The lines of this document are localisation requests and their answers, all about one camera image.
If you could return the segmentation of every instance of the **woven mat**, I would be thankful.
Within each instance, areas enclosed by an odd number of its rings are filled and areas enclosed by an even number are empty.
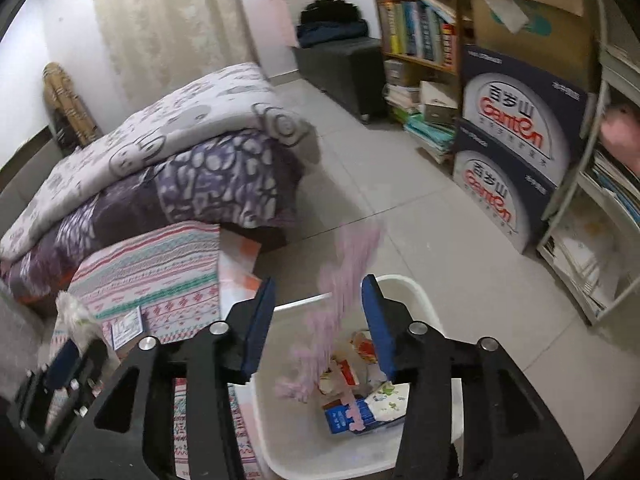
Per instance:
[[[219,245],[217,225],[188,221],[158,229],[93,254],[76,272],[69,292],[100,320],[107,340],[111,323],[138,306],[146,330],[161,343],[188,339],[220,319]],[[66,340],[58,320],[52,358]],[[176,474],[189,479],[186,385],[186,380],[175,383],[174,449]],[[259,479],[262,474],[232,386],[229,399],[245,476]]]

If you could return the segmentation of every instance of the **plastic bag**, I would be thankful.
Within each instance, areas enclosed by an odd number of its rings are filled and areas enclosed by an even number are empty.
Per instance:
[[[89,312],[87,307],[78,298],[68,292],[60,292],[56,299],[58,315],[66,327],[66,332],[71,341],[78,347],[80,354],[84,354],[89,343],[95,339],[101,339],[107,345],[108,358],[102,369],[101,380],[106,381],[120,366],[120,359],[111,347],[102,332],[102,326]]]

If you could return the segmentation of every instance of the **black storage ottoman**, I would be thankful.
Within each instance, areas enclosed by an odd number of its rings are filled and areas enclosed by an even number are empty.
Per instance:
[[[293,52],[300,75],[360,120],[386,113],[380,40],[329,41]]]

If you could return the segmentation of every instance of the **beige curtain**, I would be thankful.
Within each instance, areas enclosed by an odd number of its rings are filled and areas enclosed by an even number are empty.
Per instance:
[[[111,62],[135,110],[253,58],[239,0],[94,0],[94,5]]]

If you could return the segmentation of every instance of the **metal screw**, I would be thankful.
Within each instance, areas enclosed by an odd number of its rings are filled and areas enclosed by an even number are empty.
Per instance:
[[[138,343],[138,347],[141,350],[151,350],[154,346],[156,346],[157,343],[158,340],[155,337],[151,337],[148,335],[140,340],[140,342]]]
[[[495,352],[500,348],[500,343],[498,343],[493,337],[483,337],[480,340],[480,346],[487,352]]]
[[[229,330],[229,325],[224,321],[217,321],[209,327],[209,332],[213,335],[226,334]]]
[[[421,321],[414,321],[413,323],[411,323],[411,325],[409,325],[409,332],[411,332],[414,335],[426,334],[428,329],[429,327],[427,327]]]

